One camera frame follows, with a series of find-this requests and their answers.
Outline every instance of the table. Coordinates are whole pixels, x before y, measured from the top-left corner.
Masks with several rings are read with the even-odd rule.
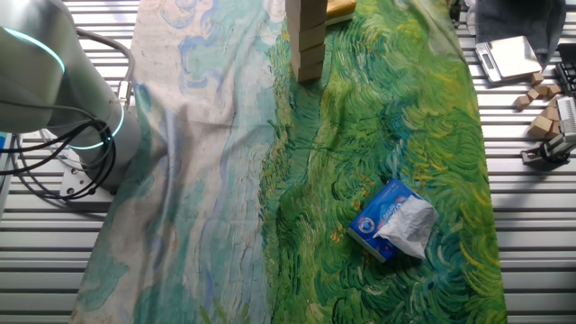
[[[561,42],[576,42],[576,0]],[[139,1],[66,2],[76,24],[130,46]],[[500,246],[509,323],[576,322],[576,162],[551,173],[522,165],[521,149],[534,142],[527,125],[545,107],[535,101],[522,112],[513,102],[528,83],[490,88],[473,51],[474,37],[461,14],[456,30],[478,93],[490,189]],[[116,89],[127,68],[118,51],[81,40],[86,54]],[[556,53],[551,64],[560,61]],[[555,82],[554,67],[545,85]],[[25,136],[24,146],[41,141]],[[47,150],[34,158],[45,158]],[[64,167],[51,161],[34,173],[50,189],[59,190]],[[13,177],[0,220],[0,322],[68,323],[86,263],[109,202],[77,210],[50,205],[29,193]]]

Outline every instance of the white tissue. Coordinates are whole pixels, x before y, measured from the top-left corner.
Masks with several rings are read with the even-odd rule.
[[[373,237],[388,239],[407,255],[424,259],[424,249],[438,217],[431,204],[410,196]]]

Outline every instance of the green brushstroke pattern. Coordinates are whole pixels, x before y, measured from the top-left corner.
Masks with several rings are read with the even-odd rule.
[[[322,79],[268,52],[277,121],[260,202],[272,322],[506,321],[473,83],[446,2],[359,1]],[[381,265],[346,227],[393,178],[440,213],[427,259]]]

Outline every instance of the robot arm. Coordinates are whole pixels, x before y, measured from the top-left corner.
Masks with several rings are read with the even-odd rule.
[[[1,6],[0,131],[49,127],[62,136],[85,122],[86,116],[104,121],[118,154],[102,187],[116,189],[140,144],[137,118],[127,110],[133,58],[119,99],[82,51],[78,34],[112,46],[117,43],[77,31],[60,0],[11,0]],[[131,56],[127,49],[124,52]],[[92,128],[77,134],[69,146],[85,162],[106,153],[102,135]],[[92,178],[96,173],[87,172]]]

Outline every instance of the wooden block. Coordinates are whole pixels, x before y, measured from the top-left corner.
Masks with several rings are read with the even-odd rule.
[[[546,107],[541,113],[540,116],[545,117],[553,122],[558,122],[560,120],[560,115],[558,114],[558,108],[556,107]]]
[[[558,85],[550,85],[548,86],[548,98],[552,98],[555,95],[558,95],[562,89]]]
[[[546,138],[551,140],[553,138],[555,138],[556,136],[560,135],[560,122],[559,121],[553,121],[552,122],[552,127],[550,128],[550,130],[546,133]]]
[[[550,100],[548,102],[548,107],[558,108],[558,97],[557,96],[555,96],[554,98],[552,98],[552,100]]]
[[[326,24],[321,23],[307,31],[298,31],[292,21],[288,21],[288,34],[290,35],[290,47],[293,50],[307,50],[324,43],[326,38]]]
[[[286,19],[298,32],[307,31],[326,22],[328,0],[285,0]]]
[[[353,14],[355,10],[356,0],[328,0],[326,20]]]
[[[537,85],[534,87],[534,90],[536,90],[538,92],[538,98],[537,99],[542,99],[548,95],[548,86],[546,86],[546,85]]]
[[[528,96],[528,99],[530,99],[530,103],[532,103],[534,100],[538,99],[540,94],[536,90],[530,89],[526,95]]]
[[[542,73],[537,72],[532,75],[532,86],[538,86],[544,81]]]
[[[524,108],[528,107],[528,105],[530,104],[530,98],[528,98],[527,95],[521,95],[520,97],[518,97],[516,99],[514,104],[516,105],[516,107],[518,109],[524,109]]]
[[[325,52],[326,44],[322,44],[303,51],[294,50],[294,47],[292,47],[292,66],[297,68],[304,68],[321,62],[324,60]]]
[[[324,62],[320,62],[307,67],[294,68],[292,66],[292,70],[296,75],[296,80],[300,83],[321,78],[323,66]]]
[[[552,127],[552,121],[543,117],[543,116],[536,116],[536,118],[530,123],[530,128],[528,128],[528,134],[543,138],[546,133]]]

